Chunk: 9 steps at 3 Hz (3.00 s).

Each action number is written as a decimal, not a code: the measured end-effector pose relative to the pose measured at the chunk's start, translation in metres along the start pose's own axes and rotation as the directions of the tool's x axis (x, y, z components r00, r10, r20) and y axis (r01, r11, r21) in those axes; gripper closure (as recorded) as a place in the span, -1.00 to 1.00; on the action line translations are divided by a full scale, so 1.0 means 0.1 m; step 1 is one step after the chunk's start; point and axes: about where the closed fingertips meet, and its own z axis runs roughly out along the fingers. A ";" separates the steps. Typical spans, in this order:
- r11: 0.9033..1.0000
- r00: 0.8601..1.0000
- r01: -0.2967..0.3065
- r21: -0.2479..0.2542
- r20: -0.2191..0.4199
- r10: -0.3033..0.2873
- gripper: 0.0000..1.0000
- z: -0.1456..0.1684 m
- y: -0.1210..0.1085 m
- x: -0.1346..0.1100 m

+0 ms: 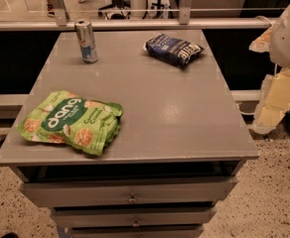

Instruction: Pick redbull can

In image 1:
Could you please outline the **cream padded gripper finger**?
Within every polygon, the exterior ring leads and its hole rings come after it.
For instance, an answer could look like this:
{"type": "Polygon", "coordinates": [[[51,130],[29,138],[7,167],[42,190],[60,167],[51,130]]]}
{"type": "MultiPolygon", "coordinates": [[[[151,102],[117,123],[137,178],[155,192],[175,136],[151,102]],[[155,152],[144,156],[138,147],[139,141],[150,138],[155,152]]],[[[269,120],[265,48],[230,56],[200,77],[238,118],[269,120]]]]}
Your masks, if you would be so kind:
{"type": "Polygon", "coordinates": [[[272,106],[258,104],[255,108],[254,120],[251,129],[261,135],[269,134],[275,130],[277,125],[284,118],[285,112],[272,106]]]}

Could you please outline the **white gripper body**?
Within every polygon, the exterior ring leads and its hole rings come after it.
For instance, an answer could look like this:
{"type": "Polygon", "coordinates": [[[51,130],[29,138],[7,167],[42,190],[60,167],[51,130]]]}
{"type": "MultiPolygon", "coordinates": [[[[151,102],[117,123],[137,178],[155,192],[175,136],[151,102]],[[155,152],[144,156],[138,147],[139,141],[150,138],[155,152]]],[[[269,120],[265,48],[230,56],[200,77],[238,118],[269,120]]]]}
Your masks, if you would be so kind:
{"type": "Polygon", "coordinates": [[[273,77],[265,104],[283,112],[290,110],[290,68],[283,67],[273,77]]]}

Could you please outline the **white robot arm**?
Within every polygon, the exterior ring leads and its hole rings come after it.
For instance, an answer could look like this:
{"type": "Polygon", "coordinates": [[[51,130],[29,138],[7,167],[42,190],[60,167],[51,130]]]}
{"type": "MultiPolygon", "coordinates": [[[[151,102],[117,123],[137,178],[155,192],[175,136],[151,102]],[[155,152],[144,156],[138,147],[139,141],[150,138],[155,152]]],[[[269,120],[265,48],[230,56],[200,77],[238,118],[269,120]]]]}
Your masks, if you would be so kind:
{"type": "Polygon", "coordinates": [[[249,46],[253,52],[269,52],[270,60],[281,67],[262,81],[252,130],[268,134],[290,110],[290,4],[281,16],[249,46]]]}

